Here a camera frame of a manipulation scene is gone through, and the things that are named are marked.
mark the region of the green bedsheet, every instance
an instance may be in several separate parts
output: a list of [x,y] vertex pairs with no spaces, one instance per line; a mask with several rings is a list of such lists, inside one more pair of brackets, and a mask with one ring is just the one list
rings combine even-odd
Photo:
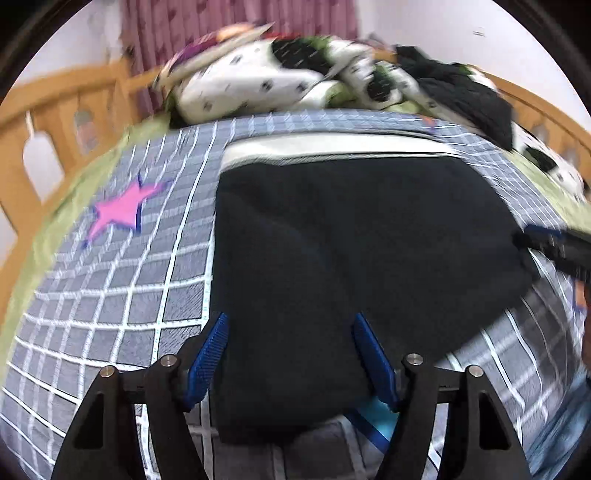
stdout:
[[523,155],[511,152],[506,156],[548,199],[570,228],[591,233],[591,205],[589,203],[577,202]]
[[54,254],[64,236],[89,204],[97,189],[109,180],[123,151],[136,143],[164,135],[168,131],[169,123],[170,118],[163,115],[129,127],[111,150],[93,160],[80,172],[54,212],[43,222],[22,266],[21,274],[8,303],[4,322],[1,323],[0,381],[2,384],[6,374],[6,360],[9,358],[16,328],[31,301],[36,286],[43,279],[45,271],[51,267]]

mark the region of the blue gripper pad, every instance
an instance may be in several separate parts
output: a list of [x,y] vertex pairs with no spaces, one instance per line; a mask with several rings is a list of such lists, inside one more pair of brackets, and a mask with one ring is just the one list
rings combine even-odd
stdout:
[[374,386],[376,396],[390,409],[396,411],[400,400],[396,392],[396,372],[362,313],[355,316],[353,340]]
[[217,364],[228,344],[229,330],[228,316],[222,313],[217,318],[189,370],[187,391],[184,398],[184,403],[189,409],[204,399]]

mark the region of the gray plaid bedsheet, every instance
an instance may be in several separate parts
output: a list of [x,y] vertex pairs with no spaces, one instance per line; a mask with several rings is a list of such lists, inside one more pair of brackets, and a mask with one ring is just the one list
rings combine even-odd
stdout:
[[[94,202],[122,193],[138,174],[168,182],[144,202],[139,235],[110,226],[82,248],[94,215],[86,209],[65,237],[14,338],[0,396],[0,434],[32,479],[49,479],[76,409],[99,368],[145,367],[175,352],[209,318],[215,191],[225,147],[256,135],[307,131],[430,135],[454,147],[487,179],[520,224],[560,227],[548,201],[491,143],[462,127],[409,115],[303,111],[190,127],[130,148]],[[541,256],[544,278],[441,365],[479,364],[490,377],[527,448],[554,415],[580,365],[583,315],[573,310],[571,279]],[[425,478],[434,479],[446,412],[437,412]],[[382,455],[344,417],[317,426],[289,447],[221,443],[209,399],[187,415],[210,479],[365,479]],[[137,408],[145,471],[158,479],[145,408]]]

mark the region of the wooden headboard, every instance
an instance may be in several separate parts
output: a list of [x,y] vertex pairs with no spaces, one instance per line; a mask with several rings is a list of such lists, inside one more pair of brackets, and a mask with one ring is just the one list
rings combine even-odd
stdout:
[[[157,73],[158,68],[131,77],[125,59],[68,70],[14,87],[0,105],[0,206],[17,233],[15,246],[0,270],[0,326],[43,219],[59,204],[74,176],[113,147],[128,125],[139,121],[134,94],[149,86]],[[591,183],[591,134],[533,93],[494,75],[487,76],[513,104],[517,121],[530,131],[545,128],[548,145],[562,155],[575,157],[579,171]],[[81,109],[92,114],[97,134],[96,144],[86,153],[81,151],[74,131],[74,116]],[[29,138],[27,112],[35,130],[51,137],[65,173],[61,186],[46,202],[37,196],[23,165],[23,148]]]
[[[0,105],[0,207],[16,233],[10,255],[0,255],[0,326],[10,294],[43,219],[59,204],[76,174],[121,138],[126,127],[139,122],[135,93],[147,87],[155,72],[131,77],[126,59],[103,66],[64,70],[13,87]],[[92,118],[95,138],[83,149],[74,116]],[[64,172],[57,190],[42,202],[26,172],[23,150],[30,132],[46,132]]]
[[544,142],[556,153],[572,161],[583,178],[591,184],[591,133],[529,90],[490,73],[486,76],[513,105],[515,121],[538,138],[545,136]]

